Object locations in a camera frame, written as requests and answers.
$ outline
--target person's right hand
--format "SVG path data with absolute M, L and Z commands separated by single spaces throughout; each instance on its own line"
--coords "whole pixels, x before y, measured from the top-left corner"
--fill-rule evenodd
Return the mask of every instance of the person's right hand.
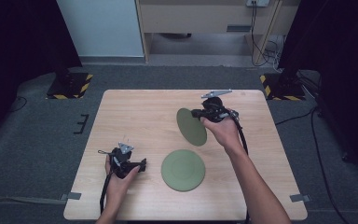
M 245 152 L 240 141 L 237 126 L 232 118 L 226 117 L 222 121 L 214 123 L 201 117 L 200 121 L 213 133 L 217 142 L 225 148 L 228 155 Z

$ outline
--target green plate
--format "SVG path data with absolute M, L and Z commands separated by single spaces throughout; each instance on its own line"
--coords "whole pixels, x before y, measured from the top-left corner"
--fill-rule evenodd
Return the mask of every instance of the green plate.
M 191 116 L 189 109 L 179 109 L 176 113 L 176 121 L 180 132 L 189 143 L 196 147 L 206 143 L 206 129 L 199 119 Z
M 205 165 L 195 152 L 179 149 L 170 153 L 161 165 L 161 175 L 165 183 L 178 191 L 196 188 L 205 177 Z

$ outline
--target white power strip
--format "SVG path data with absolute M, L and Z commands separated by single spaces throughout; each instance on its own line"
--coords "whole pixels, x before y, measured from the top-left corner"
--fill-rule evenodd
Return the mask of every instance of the white power strip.
M 255 3 L 257 7 L 267 7 L 269 5 L 269 0 L 247 0 L 246 6 L 253 7 Z

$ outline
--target table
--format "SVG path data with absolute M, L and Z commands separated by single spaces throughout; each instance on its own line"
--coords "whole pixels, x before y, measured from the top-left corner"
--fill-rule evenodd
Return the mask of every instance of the table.
M 118 220 L 244 220 L 246 204 L 240 185 L 224 149 L 207 131 L 201 147 L 192 146 L 181 135 L 176 112 L 201 108 L 202 94 L 210 90 L 111 90 L 103 95 L 89 141 L 79 165 L 64 216 L 70 220 L 95 220 L 105 178 L 105 156 L 118 142 L 135 147 L 131 160 L 147 158 L 147 168 L 137 175 Z M 305 219 L 303 202 L 292 203 L 299 190 L 262 91 L 234 90 L 220 96 L 226 107 L 240 113 L 240 123 L 257 170 L 277 195 L 293 220 Z M 176 149 L 189 149 L 205 163 L 202 183 L 179 192 L 163 181 L 160 167 Z
M 253 8 L 244 0 L 136 0 L 145 60 L 149 59 L 154 33 L 224 34 L 243 33 L 250 48 Z M 269 0 L 255 15 L 255 43 L 264 52 L 270 35 L 287 35 L 300 0 Z M 262 59 L 253 50 L 254 61 Z

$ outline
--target wall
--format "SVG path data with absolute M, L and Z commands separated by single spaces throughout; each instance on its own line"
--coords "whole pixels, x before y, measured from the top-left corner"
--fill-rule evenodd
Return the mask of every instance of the wall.
M 57 2 L 80 57 L 144 57 L 135 1 Z

